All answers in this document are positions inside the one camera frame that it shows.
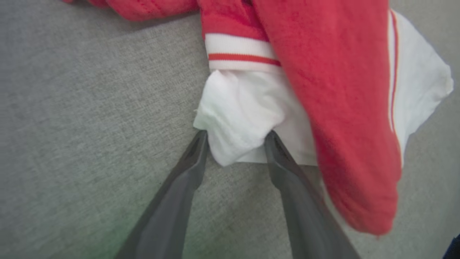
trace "red stripe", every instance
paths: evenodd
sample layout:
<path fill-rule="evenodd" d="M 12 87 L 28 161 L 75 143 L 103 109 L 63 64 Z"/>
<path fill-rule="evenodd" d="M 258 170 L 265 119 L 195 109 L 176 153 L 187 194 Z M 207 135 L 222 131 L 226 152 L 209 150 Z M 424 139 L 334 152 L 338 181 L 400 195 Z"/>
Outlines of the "red stripe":
<path fill-rule="evenodd" d="M 391 18 L 393 20 L 393 30 L 395 33 L 395 76 L 393 79 L 393 93 L 391 94 L 391 124 L 393 126 L 393 132 L 396 133 L 395 131 L 395 120 L 394 120 L 394 107 L 395 107 L 395 95 L 396 95 L 396 81 L 397 81 L 397 73 L 398 73 L 398 48 L 399 48 L 399 39 L 398 39 L 398 28 L 397 28 L 397 21 L 396 21 L 396 15 L 391 10 Z"/>
<path fill-rule="evenodd" d="M 254 55 L 230 54 L 230 53 L 213 53 L 208 55 L 209 60 L 234 60 L 234 61 L 251 61 L 270 65 L 281 66 L 281 63 L 275 59 L 264 58 Z"/>

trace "white cloth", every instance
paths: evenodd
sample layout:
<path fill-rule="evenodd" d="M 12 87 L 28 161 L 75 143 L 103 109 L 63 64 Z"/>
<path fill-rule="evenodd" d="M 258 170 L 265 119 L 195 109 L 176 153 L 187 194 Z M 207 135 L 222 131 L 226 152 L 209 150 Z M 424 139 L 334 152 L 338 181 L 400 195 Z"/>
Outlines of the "white cloth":
<path fill-rule="evenodd" d="M 406 18 L 395 14 L 398 46 L 391 16 L 388 26 L 389 87 L 396 88 L 394 103 L 389 96 L 389 112 L 393 106 L 403 161 L 409 135 L 452 92 L 454 83 L 449 66 Z M 205 84 L 194 127 L 208 131 L 211 152 L 222 166 L 237 161 L 266 163 L 263 143 L 272 129 L 298 164 L 317 165 L 308 116 L 283 74 L 213 71 Z"/>

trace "striped cuff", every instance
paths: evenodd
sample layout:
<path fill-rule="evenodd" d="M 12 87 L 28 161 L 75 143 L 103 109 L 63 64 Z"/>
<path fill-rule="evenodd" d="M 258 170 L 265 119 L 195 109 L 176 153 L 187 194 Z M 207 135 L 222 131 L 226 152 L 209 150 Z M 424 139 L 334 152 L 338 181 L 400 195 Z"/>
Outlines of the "striped cuff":
<path fill-rule="evenodd" d="M 270 43 L 220 33 L 205 35 L 210 70 L 283 73 Z"/>

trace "gray sofa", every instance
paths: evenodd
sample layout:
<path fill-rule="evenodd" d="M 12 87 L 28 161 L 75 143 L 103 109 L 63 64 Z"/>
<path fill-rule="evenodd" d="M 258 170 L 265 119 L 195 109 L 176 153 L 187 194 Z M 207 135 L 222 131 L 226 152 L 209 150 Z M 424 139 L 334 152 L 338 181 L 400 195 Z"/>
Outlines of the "gray sofa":
<path fill-rule="evenodd" d="M 460 82 L 460 2 L 391 5 Z M 112 258 L 196 132 L 209 73 L 200 17 L 130 23 L 86 3 L 35 0 L 2 1 L 0 12 L 0 258 Z M 458 89 L 405 157 L 392 232 L 345 229 L 364 259 L 441 258 L 460 233 Z M 208 158 L 184 258 L 291 257 L 267 172 Z"/>

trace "red garment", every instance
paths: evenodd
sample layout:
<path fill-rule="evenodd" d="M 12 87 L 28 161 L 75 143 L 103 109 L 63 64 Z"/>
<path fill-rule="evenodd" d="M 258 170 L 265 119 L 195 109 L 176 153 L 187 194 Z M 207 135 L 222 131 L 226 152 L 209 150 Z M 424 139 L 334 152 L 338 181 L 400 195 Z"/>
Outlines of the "red garment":
<path fill-rule="evenodd" d="M 391 229 L 401 156 L 389 108 L 387 0 L 106 3 L 134 21 L 199 8 L 213 69 L 259 69 L 264 63 L 265 71 L 274 71 L 281 65 L 310 117 L 318 164 L 341 215 L 359 231 L 381 235 Z M 242 43 L 227 46 L 226 37 Z M 264 43 L 268 39 L 276 55 Z"/>

